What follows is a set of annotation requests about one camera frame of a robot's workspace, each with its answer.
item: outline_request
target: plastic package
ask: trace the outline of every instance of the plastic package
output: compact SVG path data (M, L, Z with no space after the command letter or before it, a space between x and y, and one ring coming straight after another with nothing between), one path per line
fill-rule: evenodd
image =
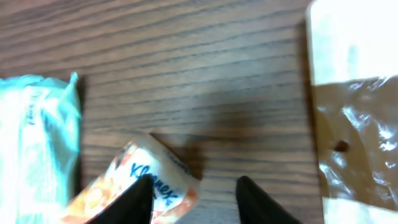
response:
M80 104L55 78L0 79L0 217L2 223L57 223L73 197Z
M398 222L395 1L308 10L325 223Z
M143 134L129 142L105 174L73 199L62 222L90 221L145 174L154 180L152 224L175 223L197 204L199 181L168 149Z

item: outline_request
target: clear plastic wrapper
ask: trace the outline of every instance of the clear plastic wrapper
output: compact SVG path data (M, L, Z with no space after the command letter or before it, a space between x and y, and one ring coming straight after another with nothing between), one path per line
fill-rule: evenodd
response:
M62 223L80 224L105 210L140 177L154 180L152 224L175 223L199 201L199 181L188 167L148 134L130 141L108 170L72 200Z
M395 10L386 0L318 0L308 9L325 223L398 220Z
M57 223L74 195L79 155L77 74L70 83L24 75L0 79L0 217Z

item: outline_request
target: wooden table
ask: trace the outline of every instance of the wooden table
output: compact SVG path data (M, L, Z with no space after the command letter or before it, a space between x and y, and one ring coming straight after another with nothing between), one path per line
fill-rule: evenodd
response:
M181 223L239 223L252 177L304 223L323 223L312 139L310 0L7 0L0 72L80 76L83 185L132 133L202 178Z

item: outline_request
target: orange and white package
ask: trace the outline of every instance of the orange and white package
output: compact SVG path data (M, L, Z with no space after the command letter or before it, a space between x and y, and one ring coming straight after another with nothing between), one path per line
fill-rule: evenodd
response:
M130 141L99 176L67 207L64 224L80 224L106 209L144 174L154 179L151 224L175 223L199 201L199 180L168 149L149 135Z

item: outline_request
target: teal plastic wrapper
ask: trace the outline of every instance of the teal plastic wrapper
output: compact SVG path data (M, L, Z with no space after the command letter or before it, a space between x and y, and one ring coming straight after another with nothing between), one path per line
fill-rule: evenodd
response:
M0 79L0 217L56 223L74 196L80 153L78 76L69 83L24 75Z

